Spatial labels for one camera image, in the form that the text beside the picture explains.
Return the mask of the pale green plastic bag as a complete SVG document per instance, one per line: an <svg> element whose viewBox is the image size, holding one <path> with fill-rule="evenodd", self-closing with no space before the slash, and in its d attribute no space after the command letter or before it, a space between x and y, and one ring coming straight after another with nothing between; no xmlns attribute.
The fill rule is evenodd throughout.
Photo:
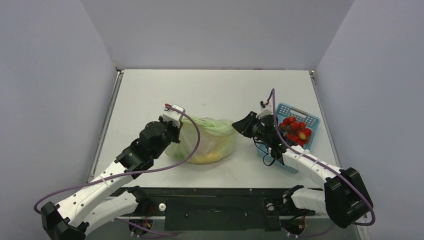
<svg viewBox="0 0 424 240"><path fill-rule="evenodd" d="M200 142L195 153L187 160L188 163L210 164L234 153L238 133L232 127L232 120L194 116L192 119L199 128ZM171 143L164 152L176 161L185 159L198 141L197 130L186 117L182 119L179 140L180 143Z"/></svg>

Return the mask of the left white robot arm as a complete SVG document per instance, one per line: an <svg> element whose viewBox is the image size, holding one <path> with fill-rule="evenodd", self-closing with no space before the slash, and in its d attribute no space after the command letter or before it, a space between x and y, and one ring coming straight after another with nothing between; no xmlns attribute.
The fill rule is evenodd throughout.
<svg viewBox="0 0 424 240"><path fill-rule="evenodd" d="M89 186L61 200L41 207L42 227L52 240L83 240L98 227L121 215L143 215L149 209L147 194L126 190L107 198L154 164L171 143L179 142L182 122L174 124L162 117L151 121L128 147Z"/></svg>

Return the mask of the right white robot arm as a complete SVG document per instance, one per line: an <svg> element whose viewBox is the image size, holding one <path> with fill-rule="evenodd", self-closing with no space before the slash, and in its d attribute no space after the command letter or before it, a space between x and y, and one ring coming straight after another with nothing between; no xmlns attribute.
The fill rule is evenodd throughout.
<svg viewBox="0 0 424 240"><path fill-rule="evenodd" d="M262 143L275 161L297 170L319 186L316 190L296 185L286 191L282 207L287 213L314 211L327 215L343 229L361 225L358 220L367 213L371 214L370 223L374 223L374 206L357 170L342 169L312 155L292 135L283 135L272 114L259 118L252 111L232 127L242 136Z"/></svg>

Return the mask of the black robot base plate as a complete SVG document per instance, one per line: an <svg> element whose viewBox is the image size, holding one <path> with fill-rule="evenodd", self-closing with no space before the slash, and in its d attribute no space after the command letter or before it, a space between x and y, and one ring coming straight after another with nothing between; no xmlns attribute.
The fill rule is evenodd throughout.
<svg viewBox="0 0 424 240"><path fill-rule="evenodd" d="M166 231L279 231L295 217L313 210L289 209L285 188L142 187L144 200L132 218L163 220Z"/></svg>

